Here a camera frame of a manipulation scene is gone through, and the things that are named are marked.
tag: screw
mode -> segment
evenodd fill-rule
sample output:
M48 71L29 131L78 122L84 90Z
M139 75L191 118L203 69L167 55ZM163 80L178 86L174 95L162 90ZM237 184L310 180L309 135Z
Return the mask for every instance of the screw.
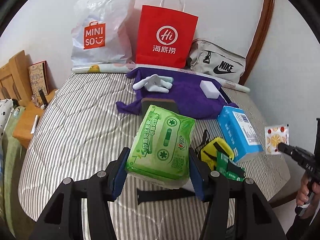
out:
M102 177L106 176L106 172L105 172L105 171L99 171L99 172L97 173L97 176L98 176L99 178L102 178Z
M253 179L251 179L251 178L246 178L245 179L245 182L247 183L247 184L253 184Z
M63 182L63 184L69 184L71 182L71 179L65 178L62 182Z
M220 173L217 172L217 171L212 171L212 172L210 173L210 175L211 175L212 177L219 177L219 176L220 176Z

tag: blue tissue box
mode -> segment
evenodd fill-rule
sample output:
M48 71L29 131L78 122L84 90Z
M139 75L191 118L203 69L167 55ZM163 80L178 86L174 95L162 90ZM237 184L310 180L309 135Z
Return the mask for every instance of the blue tissue box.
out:
M262 146L245 112L224 106L217 118L223 136L235 153L235 162L249 161L262 152Z

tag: wooden nightstand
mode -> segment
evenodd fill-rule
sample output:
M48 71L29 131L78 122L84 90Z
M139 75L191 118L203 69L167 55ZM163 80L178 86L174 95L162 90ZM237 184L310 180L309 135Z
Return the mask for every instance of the wooden nightstand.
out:
M49 95L46 96L48 103L52 100L52 98L55 95L55 90L53 90ZM40 97L38 97L40 104L42 105L42 100ZM31 129L33 126L33 122L35 121L36 115L41 116L43 115L44 110L35 107L32 101L30 101L22 113L16 128L14 129L12 136L19 140L21 145L25 147L26 149L29 146L29 143L33 137L33 134L31 134Z

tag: gray striped mattress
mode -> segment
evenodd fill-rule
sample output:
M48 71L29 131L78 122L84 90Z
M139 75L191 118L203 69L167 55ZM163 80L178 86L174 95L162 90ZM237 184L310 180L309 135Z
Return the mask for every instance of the gray striped mattress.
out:
M19 182L23 210L37 220L60 182L71 177L87 179L116 160L123 147L131 147L139 117L118 113L115 102L135 100L133 80L124 74L72 74L45 111L30 142ZM224 89L248 115L264 146L265 121L247 94ZM196 121L192 147L200 144L203 131L222 136L216 120ZM271 199L289 180L288 167L280 155L261 153L242 163L265 197ZM198 239L207 203L196 197L137 205L136 189L158 186L128 175L122 194L109 203L118 239ZM90 239L86 201L82 204L84 239ZM230 200L228 225L234 220Z

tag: white pen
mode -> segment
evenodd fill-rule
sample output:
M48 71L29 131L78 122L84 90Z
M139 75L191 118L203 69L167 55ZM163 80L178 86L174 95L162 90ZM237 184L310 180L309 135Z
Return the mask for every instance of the white pen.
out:
M33 122L33 126L32 126L32 129L31 129L31 134L34 134L34 133L35 133L35 130L36 130L36 127L37 127L38 119L39 119L39 115L36 115L36 117L35 117L35 121Z

